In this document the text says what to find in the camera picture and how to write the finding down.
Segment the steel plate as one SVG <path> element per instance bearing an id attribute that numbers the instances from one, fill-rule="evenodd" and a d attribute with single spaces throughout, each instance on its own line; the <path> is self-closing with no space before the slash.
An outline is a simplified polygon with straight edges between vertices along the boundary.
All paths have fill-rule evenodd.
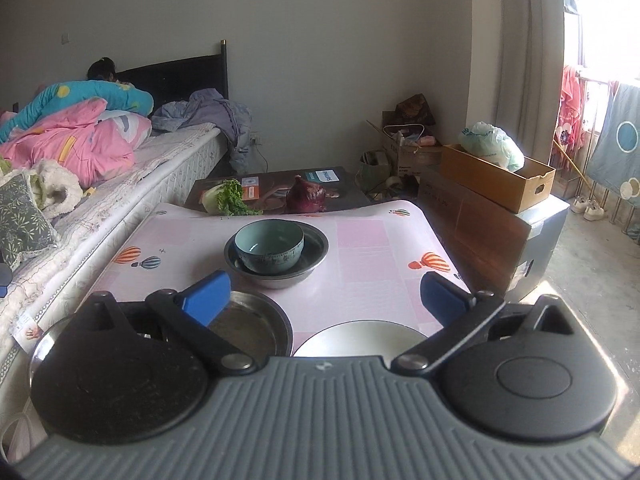
<path id="1" fill-rule="evenodd" d="M 32 380 L 34 379 L 35 372 L 40 364 L 44 361 L 47 355 L 52 350 L 55 341 L 62 334 L 62 331 L 66 329 L 68 323 L 72 320 L 72 316 L 66 316 L 66 318 L 62 318 L 58 322 L 54 323 L 50 328 L 48 328 L 42 335 L 42 337 L 37 342 L 34 351 L 32 352 L 32 356 L 30 357 L 28 364 L 28 385 L 32 385 Z"/>
<path id="2" fill-rule="evenodd" d="M 232 290 L 228 304 L 208 328 L 256 361 L 292 353 L 293 329 L 288 316 L 258 292 Z"/>

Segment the white ceramic plate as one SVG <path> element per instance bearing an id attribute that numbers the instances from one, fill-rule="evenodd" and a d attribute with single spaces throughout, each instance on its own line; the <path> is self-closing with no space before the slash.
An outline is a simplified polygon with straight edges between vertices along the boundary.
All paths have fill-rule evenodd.
<path id="1" fill-rule="evenodd" d="M 359 320 L 336 324 L 308 338 L 295 352 L 298 358 L 379 356 L 386 366 L 396 356 L 427 340 L 411 327 L 388 321 Z"/>

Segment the green ceramic bowl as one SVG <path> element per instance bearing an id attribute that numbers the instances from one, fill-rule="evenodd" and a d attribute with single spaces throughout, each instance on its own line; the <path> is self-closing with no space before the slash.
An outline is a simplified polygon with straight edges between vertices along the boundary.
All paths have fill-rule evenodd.
<path id="1" fill-rule="evenodd" d="M 260 275 L 276 275 L 298 263 L 305 246 L 303 228 L 294 221 L 265 219 L 239 229 L 233 246 L 244 266 Z"/>

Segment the large steel bowl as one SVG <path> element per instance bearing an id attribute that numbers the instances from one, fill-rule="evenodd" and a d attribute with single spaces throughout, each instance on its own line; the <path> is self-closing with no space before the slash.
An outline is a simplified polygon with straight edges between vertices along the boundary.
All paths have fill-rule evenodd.
<path id="1" fill-rule="evenodd" d="M 250 222 L 228 239 L 224 260 L 237 274 L 270 289 L 311 276 L 329 253 L 328 238 L 308 223 L 265 219 Z"/>

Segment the pink patterned tablecloth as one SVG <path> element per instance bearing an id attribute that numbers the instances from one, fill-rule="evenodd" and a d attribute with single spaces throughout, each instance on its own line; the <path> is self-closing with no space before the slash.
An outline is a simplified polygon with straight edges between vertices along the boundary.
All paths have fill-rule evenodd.
<path id="1" fill-rule="evenodd" d="M 299 219 L 326 236 L 328 254 L 301 283 L 263 291 L 288 316 L 295 348 L 320 330 L 353 320 L 390 321 L 426 336 L 439 330 L 420 299 L 423 274 L 435 270 L 465 284 L 418 206 L 395 200 Z M 122 243 L 125 262 L 91 273 L 38 323 L 48 328 L 94 290 L 108 290 L 119 301 L 142 300 L 162 288 L 183 290 L 227 267 L 224 245 L 247 223 L 247 217 L 209 217 L 160 204 Z"/>

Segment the green lettuce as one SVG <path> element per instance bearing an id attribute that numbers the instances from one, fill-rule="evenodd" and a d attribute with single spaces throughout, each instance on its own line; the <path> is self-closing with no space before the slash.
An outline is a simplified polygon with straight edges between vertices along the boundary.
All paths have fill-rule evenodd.
<path id="1" fill-rule="evenodd" d="M 224 180 L 201 196 L 201 204 L 211 216 L 258 216 L 259 209 L 244 203 L 243 189 L 237 180 Z"/>

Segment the open brown cardboard tray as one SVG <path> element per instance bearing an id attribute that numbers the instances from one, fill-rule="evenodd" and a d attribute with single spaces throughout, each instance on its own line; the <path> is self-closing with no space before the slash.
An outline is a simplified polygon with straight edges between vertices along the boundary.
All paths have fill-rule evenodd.
<path id="1" fill-rule="evenodd" d="M 454 144 L 442 148 L 440 174 L 518 214 L 550 195 L 555 169 L 526 157 L 524 167 L 511 172 Z"/>

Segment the dark printed appliance box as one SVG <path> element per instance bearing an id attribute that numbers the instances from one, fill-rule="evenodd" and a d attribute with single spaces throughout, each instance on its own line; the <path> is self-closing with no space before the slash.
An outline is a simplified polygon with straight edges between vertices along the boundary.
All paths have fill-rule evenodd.
<path id="1" fill-rule="evenodd" d="M 265 214 L 283 214 L 285 197 L 299 174 L 304 180 L 326 190 L 325 211 L 355 209 L 370 204 L 367 195 L 356 185 L 356 179 L 344 167 L 324 167 L 264 172 L 234 176 L 242 184 L 248 206 Z"/>

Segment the open cluttered cardboard box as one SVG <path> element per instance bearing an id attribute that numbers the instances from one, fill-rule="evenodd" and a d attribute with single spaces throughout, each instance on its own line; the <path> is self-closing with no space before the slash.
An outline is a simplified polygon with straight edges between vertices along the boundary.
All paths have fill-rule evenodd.
<path id="1" fill-rule="evenodd" d="M 393 175 L 419 177 L 428 167 L 442 160 L 442 144 L 435 136 L 436 120 L 423 93 L 383 110 L 378 125 L 369 125 L 381 136 Z"/>

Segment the green white plastic bag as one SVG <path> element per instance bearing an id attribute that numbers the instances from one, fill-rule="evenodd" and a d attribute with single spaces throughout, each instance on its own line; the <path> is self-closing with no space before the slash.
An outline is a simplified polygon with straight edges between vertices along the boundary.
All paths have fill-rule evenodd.
<path id="1" fill-rule="evenodd" d="M 458 135 L 462 148 L 485 162 L 515 172 L 525 165 L 525 156 L 514 140 L 501 128 L 476 122 L 464 128 Z"/>

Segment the dark leaf-pattern pillow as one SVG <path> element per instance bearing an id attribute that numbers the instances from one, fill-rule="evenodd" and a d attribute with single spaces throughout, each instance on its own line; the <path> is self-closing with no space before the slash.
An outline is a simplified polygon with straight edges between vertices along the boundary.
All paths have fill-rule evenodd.
<path id="1" fill-rule="evenodd" d="M 28 177 L 17 172 L 1 185 L 1 255 L 12 271 L 58 244 L 58 232 L 37 207 Z"/>

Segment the purple grey clothes pile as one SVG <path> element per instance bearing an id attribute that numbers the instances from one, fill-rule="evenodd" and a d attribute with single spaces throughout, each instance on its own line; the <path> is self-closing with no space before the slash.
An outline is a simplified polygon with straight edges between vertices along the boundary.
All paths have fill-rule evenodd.
<path id="1" fill-rule="evenodd" d="M 186 101 L 160 106 L 151 116 L 156 132 L 175 132 L 197 125 L 213 124 L 227 139 L 230 165 L 237 174 L 246 174 L 250 158 L 252 113 L 241 103 L 230 101 L 214 88 L 193 92 Z"/>

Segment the pink blue quilt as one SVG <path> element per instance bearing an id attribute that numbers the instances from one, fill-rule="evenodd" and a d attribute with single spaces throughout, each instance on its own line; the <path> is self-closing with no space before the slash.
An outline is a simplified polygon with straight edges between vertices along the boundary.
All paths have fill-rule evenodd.
<path id="1" fill-rule="evenodd" d="M 1 157 L 16 168 L 53 160 L 88 188 L 134 166 L 134 151 L 151 134 L 153 108 L 149 92 L 123 82 L 51 84 L 1 117 Z"/>

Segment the black headboard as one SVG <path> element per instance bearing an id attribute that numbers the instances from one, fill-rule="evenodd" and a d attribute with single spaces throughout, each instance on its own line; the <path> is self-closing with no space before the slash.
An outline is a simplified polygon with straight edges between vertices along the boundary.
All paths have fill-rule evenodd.
<path id="1" fill-rule="evenodd" d="M 229 97 L 228 42 L 221 40 L 215 54 L 155 63 L 119 72 L 122 82 L 148 92 L 153 110 L 176 101 L 187 101 L 198 90 L 213 88 Z"/>

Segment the grey curtain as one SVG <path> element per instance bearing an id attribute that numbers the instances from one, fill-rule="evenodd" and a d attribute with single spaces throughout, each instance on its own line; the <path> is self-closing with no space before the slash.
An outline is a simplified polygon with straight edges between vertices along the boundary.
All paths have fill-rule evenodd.
<path id="1" fill-rule="evenodd" d="M 563 0 L 502 0 L 496 121 L 538 162 L 550 157 L 563 66 Z"/>

